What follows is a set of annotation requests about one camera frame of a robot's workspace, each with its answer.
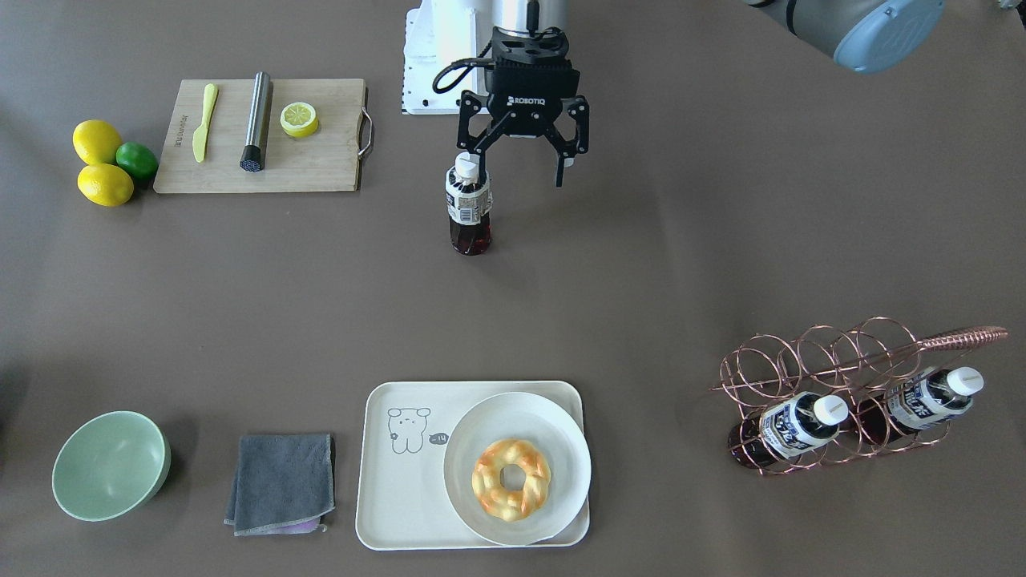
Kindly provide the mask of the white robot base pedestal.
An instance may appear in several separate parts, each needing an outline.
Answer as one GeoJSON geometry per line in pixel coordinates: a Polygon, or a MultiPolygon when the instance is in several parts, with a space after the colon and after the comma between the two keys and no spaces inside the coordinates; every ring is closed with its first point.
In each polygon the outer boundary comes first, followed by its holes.
{"type": "Polygon", "coordinates": [[[483,69],[473,70],[446,94],[432,85],[460,59],[480,56],[491,40],[491,1],[422,1],[406,15],[401,111],[408,115],[457,115],[465,89],[483,95],[483,69]]]}

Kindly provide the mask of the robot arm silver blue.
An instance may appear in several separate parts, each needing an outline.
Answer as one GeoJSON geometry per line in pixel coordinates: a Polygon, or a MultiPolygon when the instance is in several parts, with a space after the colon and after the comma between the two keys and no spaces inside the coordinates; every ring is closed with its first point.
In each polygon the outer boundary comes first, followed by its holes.
{"type": "MultiPolygon", "coordinates": [[[[758,10],[833,62],[875,74],[903,61],[928,39],[942,1],[751,1],[758,10]]],[[[567,3],[495,1],[490,42],[448,71],[485,73],[484,94],[458,100],[457,147],[480,164],[502,136],[543,138],[556,154],[555,185],[589,149],[590,107],[578,92],[568,57],[567,3]]]]}

